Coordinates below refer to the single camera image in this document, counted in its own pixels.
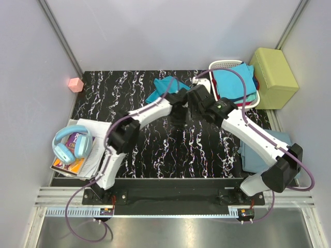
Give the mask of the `teal t shirt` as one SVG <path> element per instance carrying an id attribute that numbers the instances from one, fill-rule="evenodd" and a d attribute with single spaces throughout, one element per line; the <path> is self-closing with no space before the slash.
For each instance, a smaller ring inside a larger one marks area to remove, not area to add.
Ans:
<path id="1" fill-rule="evenodd" d="M 190 87 L 180 82 L 172 76 L 167 76 L 163 79 L 154 79 L 155 90 L 147 97 L 146 103 L 152 103 L 162 97 L 164 93 L 177 93 L 182 88 L 189 90 Z"/>

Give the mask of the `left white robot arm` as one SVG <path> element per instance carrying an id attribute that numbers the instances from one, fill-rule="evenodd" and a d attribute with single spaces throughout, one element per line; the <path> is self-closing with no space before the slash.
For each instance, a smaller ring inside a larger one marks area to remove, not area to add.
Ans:
<path id="1" fill-rule="evenodd" d="M 164 93 L 154 102 L 134 111 L 117 112 L 116 120 L 110 125 L 104 139 L 105 152 L 99 165 L 99 171 L 91 182 L 94 199 L 107 204 L 112 197 L 109 190 L 115 184 L 115 178 L 122 160 L 133 151 L 140 130 L 147 124 L 165 116 L 184 117 L 187 104 L 187 89 L 175 93 Z"/>

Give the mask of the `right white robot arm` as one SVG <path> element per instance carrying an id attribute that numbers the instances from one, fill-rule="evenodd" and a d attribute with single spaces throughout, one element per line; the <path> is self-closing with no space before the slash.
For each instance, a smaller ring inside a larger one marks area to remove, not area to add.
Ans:
<path id="1" fill-rule="evenodd" d="M 199 116 L 238 137 L 253 149 L 267 164 L 267 168 L 244 179 L 235 199 L 241 205 L 252 201 L 259 192 L 272 190 L 281 193 L 299 173 L 303 149 L 298 144 L 288 145 L 273 137 L 248 119 L 244 112 L 227 98 L 218 101 L 203 85 L 187 91 L 190 114 Z"/>

